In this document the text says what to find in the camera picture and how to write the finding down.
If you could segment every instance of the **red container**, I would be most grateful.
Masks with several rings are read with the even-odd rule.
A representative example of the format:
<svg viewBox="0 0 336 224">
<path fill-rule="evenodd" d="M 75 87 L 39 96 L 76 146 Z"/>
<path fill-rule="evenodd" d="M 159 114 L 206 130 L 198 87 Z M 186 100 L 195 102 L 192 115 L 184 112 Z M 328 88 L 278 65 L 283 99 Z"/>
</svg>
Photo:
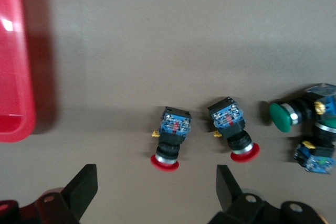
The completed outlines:
<svg viewBox="0 0 336 224">
<path fill-rule="evenodd" d="M 22 0 L 0 0 L 0 142 L 17 142 L 35 127 Z"/>
</svg>

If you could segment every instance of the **electrical component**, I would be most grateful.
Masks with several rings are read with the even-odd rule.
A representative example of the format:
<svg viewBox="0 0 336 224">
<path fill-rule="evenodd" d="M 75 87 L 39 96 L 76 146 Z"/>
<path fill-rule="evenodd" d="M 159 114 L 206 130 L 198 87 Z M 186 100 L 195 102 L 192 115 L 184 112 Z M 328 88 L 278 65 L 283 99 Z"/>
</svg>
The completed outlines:
<svg viewBox="0 0 336 224">
<path fill-rule="evenodd" d="M 335 100 L 336 86 L 323 83 L 307 89 L 300 98 L 271 104 L 269 112 L 276 127 L 289 132 L 291 126 L 311 118 L 336 119 Z"/>
<path fill-rule="evenodd" d="M 178 152 L 190 131 L 191 119 L 188 111 L 172 107 L 165 108 L 161 117 L 160 129 L 152 134 L 159 138 L 156 153 L 151 157 L 154 167 L 165 172 L 178 169 Z"/>
<path fill-rule="evenodd" d="M 232 160 L 243 163 L 257 157 L 260 147 L 244 131 L 245 119 L 236 101 L 227 97 L 208 107 L 208 110 L 215 127 L 218 128 L 214 136 L 227 139 Z"/>
<path fill-rule="evenodd" d="M 316 120 L 313 137 L 300 143 L 294 155 L 308 172 L 329 174 L 335 166 L 332 158 L 336 141 L 335 99 L 336 86 L 324 83 L 307 89 L 298 99 L 273 103 L 269 108 L 273 122 L 283 132 L 289 132 L 292 125 L 305 120 Z"/>
<path fill-rule="evenodd" d="M 333 142 L 336 140 L 336 129 L 326 126 L 324 122 L 317 122 L 312 132 L 312 138 L 305 137 L 297 146 L 294 159 L 308 172 L 330 174 L 336 164 L 332 158 L 335 152 Z"/>
<path fill-rule="evenodd" d="M 310 142 L 301 143 L 296 148 L 294 159 L 308 172 L 330 174 L 335 165 L 335 160 L 330 157 L 333 151 L 334 148 L 328 150 L 326 147 L 313 146 Z"/>
</svg>

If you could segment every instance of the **black plastic part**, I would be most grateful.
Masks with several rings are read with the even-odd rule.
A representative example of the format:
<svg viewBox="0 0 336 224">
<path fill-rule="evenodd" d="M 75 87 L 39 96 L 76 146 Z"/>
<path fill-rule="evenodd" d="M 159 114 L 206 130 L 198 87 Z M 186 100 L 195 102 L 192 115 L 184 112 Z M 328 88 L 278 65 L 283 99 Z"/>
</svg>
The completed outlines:
<svg viewBox="0 0 336 224">
<path fill-rule="evenodd" d="M 261 220 L 266 224 L 279 224 L 281 210 L 264 201 L 264 208 L 261 212 Z"/>
<path fill-rule="evenodd" d="M 167 132 L 161 132 L 159 136 L 160 143 L 166 143 L 171 145 L 180 145 L 184 142 L 184 140 L 185 140 L 184 136 L 170 134 Z"/>
<path fill-rule="evenodd" d="M 219 212 L 208 224 L 245 224 L 234 216 L 229 216 L 223 212 Z"/>
<path fill-rule="evenodd" d="M 297 150 L 294 159 L 298 161 L 298 164 L 302 167 L 306 167 L 306 161 L 308 157 L 300 150 Z"/>
<path fill-rule="evenodd" d="M 288 201 L 278 209 L 256 195 L 243 194 L 226 165 L 217 166 L 216 191 L 223 212 L 209 224 L 324 224 L 310 206 L 301 202 Z M 301 207 L 302 212 L 294 211 L 291 204 Z"/>
<path fill-rule="evenodd" d="M 319 95 L 319 94 L 315 94 L 313 92 L 306 92 L 304 93 L 304 95 L 302 96 L 303 99 L 305 99 L 306 101 L 314 104 L 314 102 L 316 102 L 317 100 L 322 99 L 324 96 Z"/>
<path fill-rule="evenodd" d="M 208 107 L 208 110 L 209 110 L 209 114 L 210 116 L 232 104 L 235 104 L 236 101 L 233 100 L 231 97 L 227 97 L 227 98 L 224 98 L 223 100 L 211 105 L 210 107 Z"/>
<path fill-rule="evenodd" d="M 284 102 L 292 107 L 298 116 L 299 123 L 311 119 L 314 116 L 313 113 L 313 103 L 304 100 L 303 98 L 294 99 L 288 102 Z"/>
<path fill-rule="evenodd" d="M 322 146 L 328 146 L 336 141 L 336 133 L 325 131 L 316 125 L 313 127 L 313 135 L 317 138 L 316 142 L 320 142 Z"/>
<path fill-rule="evenodd" d="M 179 145 L 170 145 L 166 143 L 160 143 L 156 149 L 156 153 L 166 159 L 177 159 L 179 156 L 178 152 L 180 151 L 180 146 Z"/>
<path fill-rule="evenodd" d="M 298 205 L 302 212 L 291 209 L 291 204 Z M 324 224 L 319 215 L 310 206 L 296 201 L 287 201 L 281 205 L 281 220 L 286 224 Z"/>
<path fill-rule="evenodd" d="M 13 223 L 19 220 L 19 205 L 16 201 L 0 201 L 0 209 L 2 208 L 3 210 L 0 210 L 0 224 Z"/>
<path fill-rule="evenodd" d="M 43 224 L 79 224 L 79 219 L 70 211 L 59 193 L 43 195 L 35 202 L 35 206 Z"/>
<path fill-rule="evenodd" d="M 86 165 L 62 190 L 69 209 L 79 220 L 98 190 L 97 166 Z"/>
<path fill-rule="evenodd" d="M 231 150 L 238 151 L 247 147 L 250 143 L 252 143 L 252 140 L 246 131 L 241 131 L 238 134 L 228 138 L 227 143 Z"/>
<path fill-rule="evenodd" d="M 166 108 L 165 108 L 165 110 L 163 111 L 163 114 L 162 114 L 162 119 L 163 119 L 165 113 L 182 116 L 182 117 L 188 118 L 190 120 L 192 119 L 189 111 L 186 111 L 186 110 L 180 110 L 180 109 L 176 109 L 176 108 L 166 106 Z"/>
<path fill-rule="evenodd" d="M 227 165 L 217 165 L 216 192 L 222 210 L 226 211 L 243 191 Z"/>
<path fill-rule="evenodd" d="M 0 224 L 78 224 L 98 189 L 96 165 L 86 165 L 61 193 L 48 193 L 19 208 L 0 201 Z"/>
<path fill-rule="evenodd" d="M 180 144 L 182 144 L 184 140 L 185 137 L 183 136 L 161 132 L 156 153 L 166 159 L 177 159 Z"/>
<path fill-rule="evenodd" d="M 240 133 L 244 128 L 245 128 L 245 120 L 242 119 L 241 121 L 231 125 L 230 127 L 225 129 L 218 129 L 218 131 L 223 136 L 223 138 L 228 139 Z"/>
<path fill-rule="evenodd" d="M 248 202 L 246 197 L 253 196 L 255 202 Z M 245 224 L 252 224 L 264 207 L 264 202 L 258 196 L 253 194 L 242 194 L 236 200 L 235 203 L 226 211 L 227 215 L 239 217 L 239 220 Z"/>
<path fill-rule="evenodd" d="M 332 157 L 334 152 L 335 152 L 334 146 L 332 147 L 316 146 L 315 149 L 310 150 L 311 155 L 320 157 Z"/>
</svg>

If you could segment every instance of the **green push button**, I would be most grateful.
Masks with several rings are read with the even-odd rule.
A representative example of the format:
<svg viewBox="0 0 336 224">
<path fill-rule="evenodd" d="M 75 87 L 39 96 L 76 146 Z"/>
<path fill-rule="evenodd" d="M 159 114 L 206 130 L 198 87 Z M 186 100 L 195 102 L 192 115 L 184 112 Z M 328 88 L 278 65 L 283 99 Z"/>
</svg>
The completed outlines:
<svg viewBox="0 0 336 224">
<path fill-rule="evenodd" d="M 292 119 L 289 112 L 277 103 L 271 104 L 269 113 L 275 126 L 282 132 L 289 132 L 292 125 Z"/>
</svg>

